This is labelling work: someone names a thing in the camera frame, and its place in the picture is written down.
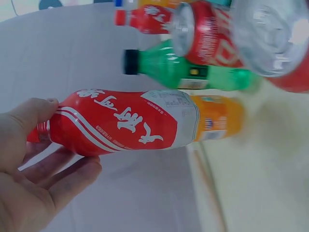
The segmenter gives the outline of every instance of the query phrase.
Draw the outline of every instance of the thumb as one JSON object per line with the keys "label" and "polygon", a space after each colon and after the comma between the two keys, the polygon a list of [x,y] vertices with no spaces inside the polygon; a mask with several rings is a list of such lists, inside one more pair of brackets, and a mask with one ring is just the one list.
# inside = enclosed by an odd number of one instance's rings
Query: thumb
{"label": "thumb", "polygon": [[57,99],[31,98],[22,103],[8,114],[15,120],[27,136],[38,123],[49,120],[58,108]]}

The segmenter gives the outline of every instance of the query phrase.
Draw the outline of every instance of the white stripe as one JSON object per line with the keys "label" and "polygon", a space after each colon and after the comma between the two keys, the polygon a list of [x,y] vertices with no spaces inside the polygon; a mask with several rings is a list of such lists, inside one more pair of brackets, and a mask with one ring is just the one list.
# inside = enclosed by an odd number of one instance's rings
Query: white stripe
{"label": "white stripe", "polygon": [[106,146],[104,146],[102,143],[100,143],[98,140],[96,140],[95,138],[93,138],[85,129],[84,127],[78,122],[78,120],[76,120],[72,115],[70,115],[69,113],[67,112],[59,112],[59,111],[56,111],[56,114],[58,115],[63,115],[65,117],[67,117],[68,119],[70,119],[74,125],[81,131],[81,133],[83,133],[83,135],[89,140],[91,141],[94,145],[106,150],[106,151],[109,151],[109,152],[117,152],[115,150],[112,150]]}
{"label": "white stripe", "polygon": [[105,143],[106,145],[112,147],[113,149],[116,149],[118,151],[127,151],[127,149],[124,149],[122,147],[119,147],[115,144],[113,144],[111,141],[109,141],[107,138],[105,138],[101,133],[99,133],[95,128],[93,128],[88,121],[80,114],[78,113],[76,110],[74,110],[71,107],[62,107],[59,108],[58,111],[62,111],[62,110],[66,110],[71,112],[72,114],[74,114],[83,124],[84,126],[91,132],[93,133],[96,137],[98,137],[103,143]]}

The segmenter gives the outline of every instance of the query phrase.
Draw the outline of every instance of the hand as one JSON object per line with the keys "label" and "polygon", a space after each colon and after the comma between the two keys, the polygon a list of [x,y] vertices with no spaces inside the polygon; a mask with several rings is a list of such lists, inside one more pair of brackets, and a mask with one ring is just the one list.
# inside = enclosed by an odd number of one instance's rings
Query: hand
{"label": "hand", "polygon": [[57,173],[74,154],[60,148],[22,171],[18,167],[49,143],[30,144],[27,135],[47,121],[57,100],[31,99],[0,114],[0,231],[38,232],[101,172],[99,158],[82,158]]}

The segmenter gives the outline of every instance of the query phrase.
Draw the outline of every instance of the black bottle cap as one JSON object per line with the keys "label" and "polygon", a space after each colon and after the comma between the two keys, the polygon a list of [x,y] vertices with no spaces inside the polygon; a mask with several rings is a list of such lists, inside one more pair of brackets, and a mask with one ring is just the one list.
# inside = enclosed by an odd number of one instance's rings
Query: black bottle cap
{"label": "black bottle cap", "polygon": [[125,50],[123,57],[124,74],[137,75],[139,73],[139,50]]}

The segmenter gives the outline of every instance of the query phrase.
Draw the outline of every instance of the white floor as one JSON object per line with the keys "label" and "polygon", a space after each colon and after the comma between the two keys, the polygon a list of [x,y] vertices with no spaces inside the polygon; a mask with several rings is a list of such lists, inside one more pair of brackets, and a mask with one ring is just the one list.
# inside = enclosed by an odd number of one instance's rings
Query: white floor
{"label": "white floor", "polygon": [[[30,97],[63,100],[81,88],[162,88],[146,76],[121,74],[123,49],[146,49],[159,37],[113,26],[112,3],[15,17],[0,23],[0,35],[1,112]],[[185,148],[112,154],[101,162],[98,181],[45,232],[200,231]]]}

